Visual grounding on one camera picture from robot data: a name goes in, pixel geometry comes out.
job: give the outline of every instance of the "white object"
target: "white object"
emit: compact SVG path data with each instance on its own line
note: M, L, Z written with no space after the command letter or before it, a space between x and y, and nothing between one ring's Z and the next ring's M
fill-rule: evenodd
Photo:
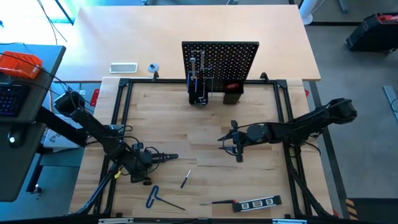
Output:
M303 4L300 7L300 16L301 20L303 20L304 25L308 25L312 22L312 9L317 4L318 0L304 0Z
M110 74L136 73L138 63L112 63L109 72Z
M81 125L74 122L71 118L67 118L61 114L57 114L57 116L63 119L66 123L72 125L74 128L81 128ZM77 149L79 148L79 145L69 141L67 138L49 129L47 136L45 137L44 147L52 148L53 152L59 152L65 149Z

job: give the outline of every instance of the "orange device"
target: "orange device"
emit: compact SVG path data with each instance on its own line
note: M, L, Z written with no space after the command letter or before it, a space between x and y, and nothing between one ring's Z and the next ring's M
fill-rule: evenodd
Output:
M6 75L34 79L39 74L42 64L43 61L32 54L11 51L0 54L0 72Z

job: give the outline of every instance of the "red tool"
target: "red tool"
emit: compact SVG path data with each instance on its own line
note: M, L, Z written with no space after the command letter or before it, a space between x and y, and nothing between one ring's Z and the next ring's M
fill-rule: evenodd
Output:
M216 202L208 202L208 203L201 203L200 205L211 205L214 203L236 203L236 200L223 200L223 201L216 201Z

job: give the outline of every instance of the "gray floor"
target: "gray floor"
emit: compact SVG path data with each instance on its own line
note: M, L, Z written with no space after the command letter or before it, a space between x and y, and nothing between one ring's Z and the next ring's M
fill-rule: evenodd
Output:
M93 4L135 4L141 1L94 1ZM166 1L157 4L224 4L226 1ZM381 11L397 9L396 1L346 0L347 14L341 13L337 0L325 0L314 13L315 21L361 21L364 17ZM287 4L287 0L240 1L240 4ZM322 102L339 97L353 100L358 118L343 126L331 125L330 132L348 197L398 197L398 121L390 109L382 90L383 85L392 85L398 91L397 53L391 55L350 52L345 38L354 27L306 27L322 80L318 89ZM79 84L71 85L78 90ZM85 98L90 100L98 83L82 84ZM61 93L59 85L53 90ZM308 103L313 109L311 95ZM318 142L333 207L340 211L335 185L322 141ZM39 184L45 192L39 199L35 195L21 192L14 203L0 203L0 220L17 218L48 217L66 214L75 185L82 150L51 155L44 159L48 165Z

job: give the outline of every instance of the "wooden table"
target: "wooden table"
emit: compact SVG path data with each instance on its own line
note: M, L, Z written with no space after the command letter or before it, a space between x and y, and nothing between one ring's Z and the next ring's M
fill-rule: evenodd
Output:
M160 77L185 78L182 41L256 41L249 79L320 80L296 5L81 7L57 76L100 82L111 63L137 62L124 76L152 76L158 63Z
M119 78L103 78L94 113L103 124L111 122L118 83ZM288 85L294 116L308 113L302 81L288 80ZM125 97L121 100L119 119ZM293 214L282 145L246 147L244 162L237 163L233 156L218 149L221 143L217 141L228 132L232 119L240 125L278 121L273 88L245 85L245 93L237 105L223 105L222 96L214 94L207 106L198 108L189 105L185 85L134 84L127 121L134 130L127 134L137 137L145 146L154 146L160 152L177 153L180 156L161 164L150 177L154 185L160 187L160 195L164 200L186 211L160 201L154 202L151 209L146 208L146 200L153 186L132 184L129 176L122 176L116 185L113 214L123 212L124 217L157 218L283 218L286 213ZM99 144L86 148L70 206L71 212L77 211L96 188L103 156ZM318 151L303 146L302 160L308 188L331 213ZM185 187L180 189L188 170L192 172ZM281 196L282 205L251 212L233 213L231 205L199 205L214 200L244 201L273 195ZM299 190L298 198L304 211Z

